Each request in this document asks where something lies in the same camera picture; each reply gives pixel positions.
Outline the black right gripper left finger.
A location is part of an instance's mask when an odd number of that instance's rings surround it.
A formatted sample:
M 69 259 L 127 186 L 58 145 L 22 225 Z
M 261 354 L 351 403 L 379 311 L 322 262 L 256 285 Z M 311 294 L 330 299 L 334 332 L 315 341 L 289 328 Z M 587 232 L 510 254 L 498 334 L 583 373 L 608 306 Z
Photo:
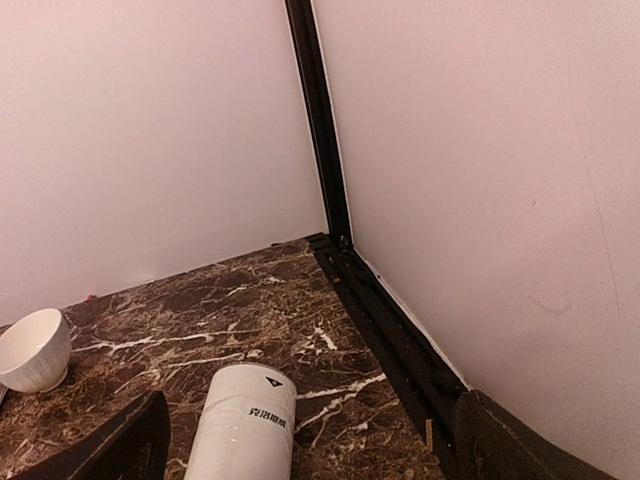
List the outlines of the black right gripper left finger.
M 162 479 L 170 442 L 160 390 L 95 409 L 58 402 L 4 421 L 4 477 Z

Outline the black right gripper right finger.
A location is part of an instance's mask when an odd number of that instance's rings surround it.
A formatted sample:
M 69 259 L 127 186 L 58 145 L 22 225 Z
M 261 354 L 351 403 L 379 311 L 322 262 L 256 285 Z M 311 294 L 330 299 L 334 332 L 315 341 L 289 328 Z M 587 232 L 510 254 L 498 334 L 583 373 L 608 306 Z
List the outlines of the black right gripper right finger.
M 454 410 L 462 479 L 609 479 L 611 476 L 545 440 L 479 390 Z

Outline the white shuttlecock tube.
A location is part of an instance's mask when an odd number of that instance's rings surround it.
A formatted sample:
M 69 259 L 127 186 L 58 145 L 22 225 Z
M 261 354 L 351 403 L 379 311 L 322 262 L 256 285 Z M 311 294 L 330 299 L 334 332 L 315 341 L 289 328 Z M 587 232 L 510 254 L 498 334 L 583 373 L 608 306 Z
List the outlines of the white shuttlecock tube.
M 277 369 L 238 363 L 212 377 L 186 479 L 288 479 L 297 389 Z

